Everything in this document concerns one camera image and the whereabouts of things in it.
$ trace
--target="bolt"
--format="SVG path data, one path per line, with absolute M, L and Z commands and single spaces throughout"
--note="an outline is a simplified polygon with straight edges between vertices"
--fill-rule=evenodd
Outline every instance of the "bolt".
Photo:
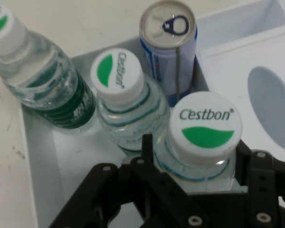
M 188 223 L 193 227 L 197 227 L 203 223 L 203 220 L 199 216 L 192 215 L 188 218 Z
M 138 159 L 138 160 L 137 160 L 137 163 L 138 163 L 138 164 L 144 164 L 144 160 L 143 160 L 143 159 Z
M 266 157 L 266 154 L 265 154 L 264 152 L 259 152 L 259 153 L 257 153 L 256 155 L 257 155 L 258 157 L 260 157 L 260 158 Z
M 110 166 L 104 166 L 103 167 L 103 171 L 110 171 L 111 170 L 111 167 Z
M 271 222 L 271 217 L 270 215 L 266 214 L 266 213 L 258 213 L 256 215 L 256 218 L 259 222 L 262 222 L 262 223 L 268 223 L 268 222 Z

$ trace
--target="white box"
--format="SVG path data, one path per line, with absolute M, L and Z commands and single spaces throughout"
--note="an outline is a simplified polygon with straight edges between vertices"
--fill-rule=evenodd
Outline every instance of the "white box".
M 209 80 L 206 72 L 208 69 L 204 68 L 203 64 L 211 66 L 204 62 L 206 59 L 203 55 L 206 52 L 203 51 L 223 44 L 232 45 L 239 39 L 250 40 L 254 35 L 265 34 L 285 26 L 285 10 L 279 1 L 259 0 L 197 18 L 197 25 L 199 34 L 194 70 L 195 89 L 207 90 L 205 82 Z M 143 70 L 149 72 L 138 37 L 116 46 L 135 53 Z M 99 52 L 100 50 L 91 51 L 72 58 L 89 85 L 90 66 Z M 215 85 L 211 84 L 211 89 L 216 90 Z M 120 165 L 124 154 L 104 137 L 104 131 L 97 120 L 89 132 L 80 136 L 68 136 L 53 130 L 47 122 L 26 108 L 23 108 L 21 115 L 33 207 L 36 210 L 36 227 L 47 228 L 95 164 L 111 162 Z M 250 131 L 253 130 L 253 126 L 244 124 L 244 136 L 248 127 L 251 128 Z M 124 228 L 123 219 L 127 219 L 127 227 L 137 227 L 138 223 L 141 224 L 138 213 L 134 213 L 132 209 L 132 205 L 123 207 L 110 227 Z

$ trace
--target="plastic water bottle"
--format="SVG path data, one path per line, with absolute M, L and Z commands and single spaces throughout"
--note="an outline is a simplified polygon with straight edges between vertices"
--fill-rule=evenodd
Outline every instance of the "plastic water bottle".
M 88 129 L 92 91 L 68 56 L 0 6 L 0 77 L 26 106 L 68 133 Z
M 155 164 L 187 193 L 230 190 L 241 133 L 241 117 L 230 101 L 211 92 L 187 95 L 153 143 Z
M 127 155 L 138 154 L 142 136 L 154 137 L 168 124 L 170 108 L 162 89 L 144 76 L 138 58 L 120 48 L 101 53 L 93 62 L 97 114 L 110 138 Z

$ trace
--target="bottle cap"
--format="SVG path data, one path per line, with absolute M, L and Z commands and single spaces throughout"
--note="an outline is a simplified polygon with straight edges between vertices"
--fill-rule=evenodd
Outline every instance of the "bottle cap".
M 24 41 L 26 28 L 6 7 L 0 6 L 0 55 L 14 52 Z
M 176 158 L 204 165 L 228 159 L 241 134 L 242 121 L 236 107 L 212 92 L 182 98 L 174 107 L 168 130 Z
M 108 104 L 126 105 L 142 92 L 144 75 L 138 58 L 130 51 L 113 48 L 94 60 L 91 79 L 97 94 Z

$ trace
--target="aluminum can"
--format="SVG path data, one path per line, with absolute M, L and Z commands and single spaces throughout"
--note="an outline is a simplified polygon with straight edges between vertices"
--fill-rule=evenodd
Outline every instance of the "aluminum can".
M 191 9 L 177 1 L 151 5 L 140 20 L 140 41 L 151 76 L 169 105 L 191 92 L 197 26 Z

